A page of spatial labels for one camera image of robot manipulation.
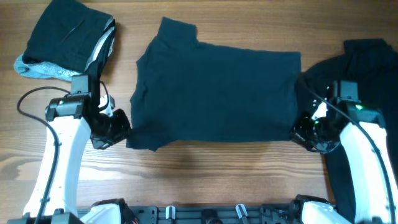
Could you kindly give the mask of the black t-shirt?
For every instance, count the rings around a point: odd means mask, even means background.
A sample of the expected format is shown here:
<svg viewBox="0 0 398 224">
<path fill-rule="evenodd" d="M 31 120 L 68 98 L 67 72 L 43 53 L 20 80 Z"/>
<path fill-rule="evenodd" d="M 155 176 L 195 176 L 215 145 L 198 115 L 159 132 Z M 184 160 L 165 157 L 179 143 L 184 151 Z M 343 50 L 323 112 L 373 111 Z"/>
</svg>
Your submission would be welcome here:
<svg viewBox="0 0 398 224">
<path fill-rule="evenodd" d="M 287 141 L 297 117 L 299 52 L 200 42 L 197 28 L 164 17 L 137 61 L 126 146 Z"/>
</svg>

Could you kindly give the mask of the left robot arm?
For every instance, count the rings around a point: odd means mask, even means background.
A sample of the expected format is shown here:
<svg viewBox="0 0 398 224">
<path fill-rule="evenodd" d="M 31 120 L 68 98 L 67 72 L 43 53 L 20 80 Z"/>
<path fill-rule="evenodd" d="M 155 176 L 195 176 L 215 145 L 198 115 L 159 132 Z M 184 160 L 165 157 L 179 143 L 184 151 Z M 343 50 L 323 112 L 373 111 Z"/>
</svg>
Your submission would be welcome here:
<svg viewBox="0 0 398 224">
<path fill-rule="evenodd" d="M 104 86 L 99 78 L 75 75 L 71 90 L 50 101 L 40 120 L 47 128 L 47 141 L 39 175 L 22 217 L 12 223 L 137 223 L 122 198 L 96 202 L 78 216 L 77 187 L 87 142 L 104 150 L 125 140 L 131 128 L 109 95 L 106 104 L 100 104 Z"/>
</svg>

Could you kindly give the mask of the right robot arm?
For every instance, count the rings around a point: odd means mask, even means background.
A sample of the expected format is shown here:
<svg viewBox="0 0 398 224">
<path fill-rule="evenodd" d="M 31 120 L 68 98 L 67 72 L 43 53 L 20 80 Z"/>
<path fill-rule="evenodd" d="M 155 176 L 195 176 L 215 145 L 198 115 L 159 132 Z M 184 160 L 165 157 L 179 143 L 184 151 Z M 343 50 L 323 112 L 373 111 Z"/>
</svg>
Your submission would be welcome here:
<svg viewBox="0 0 398 224">
<path fill-rule="evenodd" d="M 387 132 L 379 109 L 359 99 L 358 85 L 335 81 L 311 110 L 295 122 L 293 140 L 310 152 L 329 154 L 342 147 L 348 160 L 355 199 L 355 223 L 397 223 L 397 184 L 387 151 Z"/>
</svg>

